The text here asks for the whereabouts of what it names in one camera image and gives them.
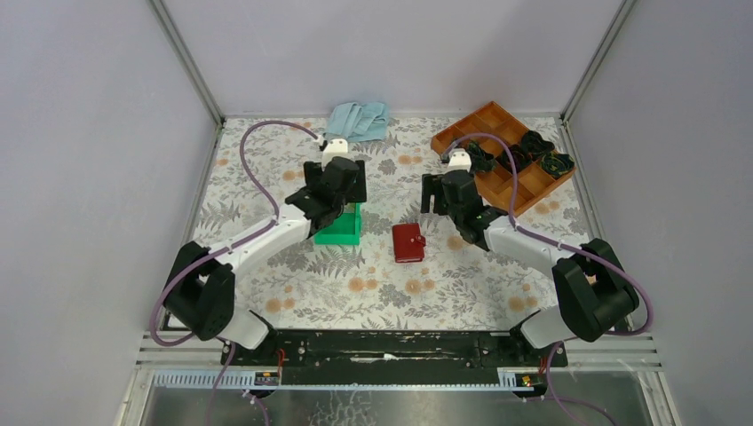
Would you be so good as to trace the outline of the red leather card holder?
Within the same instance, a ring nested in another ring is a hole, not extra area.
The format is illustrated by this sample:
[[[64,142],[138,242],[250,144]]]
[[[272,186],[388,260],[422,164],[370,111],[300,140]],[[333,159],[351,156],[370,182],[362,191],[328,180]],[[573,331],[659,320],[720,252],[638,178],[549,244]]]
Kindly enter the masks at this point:
[[[424,260],[426,239],[422,235],[419,223],[394,225],[392,243],[396,263],[418,263]]]

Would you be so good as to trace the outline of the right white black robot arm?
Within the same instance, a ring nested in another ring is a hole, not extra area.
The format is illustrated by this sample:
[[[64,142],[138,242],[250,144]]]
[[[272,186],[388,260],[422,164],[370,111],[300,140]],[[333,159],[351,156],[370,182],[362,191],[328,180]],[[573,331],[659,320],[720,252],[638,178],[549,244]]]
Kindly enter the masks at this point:
[[[483,202],[468,171],[424,174],[421,210],[450,217],[465,242],[518,260],[553,281],[556,305],[511,330],[509,352],[518,364],[534,364],[556,342],[592,343],[640,306],[637,290],[606,241],[573,247],[523,229],[510,213]]]

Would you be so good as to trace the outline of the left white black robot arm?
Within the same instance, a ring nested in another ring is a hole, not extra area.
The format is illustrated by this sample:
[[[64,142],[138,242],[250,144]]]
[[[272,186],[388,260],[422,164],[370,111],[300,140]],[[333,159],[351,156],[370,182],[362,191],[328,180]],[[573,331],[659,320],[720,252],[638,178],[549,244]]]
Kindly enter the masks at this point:
[[[272,218],[204,247],[185,244],[157,302],[201,341],[219,338],[241,346],[253,364],[275,353],[272,326],[238,306],[235,284],[280,251],[332,226],[350,203],[366,200],[365,163],[342,156],[327,164],[306,162],[305,185],[288,196]]]

